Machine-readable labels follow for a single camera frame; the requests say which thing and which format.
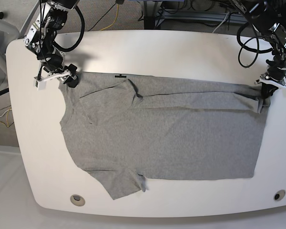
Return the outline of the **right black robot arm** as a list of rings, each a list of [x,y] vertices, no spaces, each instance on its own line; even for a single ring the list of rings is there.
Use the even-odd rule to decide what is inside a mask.
[[[77,0],[40,0],[38,3],[40,14],[24,38],[26,48],[40,62],[38,74],[34,77],[38,90],[45,89],[46,83],[52,79],[58,79],[69,88],[75,88],[79,83],[77,67],[64,64],[64,55],[77,48],[84,36],[85,21],[77,5]],[[73,9],[80,17],[80,35],[73,46],[63,48],[55,38],[67,21],[68,12]]]

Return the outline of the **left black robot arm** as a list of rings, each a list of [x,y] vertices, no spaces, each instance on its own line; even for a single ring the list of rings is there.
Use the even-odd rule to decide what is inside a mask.
[[[261,85],[261,95],[268,98],[278,89],[286,89],[286,0],[233,0],[233,7],[246,19],[237,31],[236,38],[242,50],[256,55],[271,53],[267,70],[255,84]],[[250,26],[256,48],[241,42],[242,31]]]

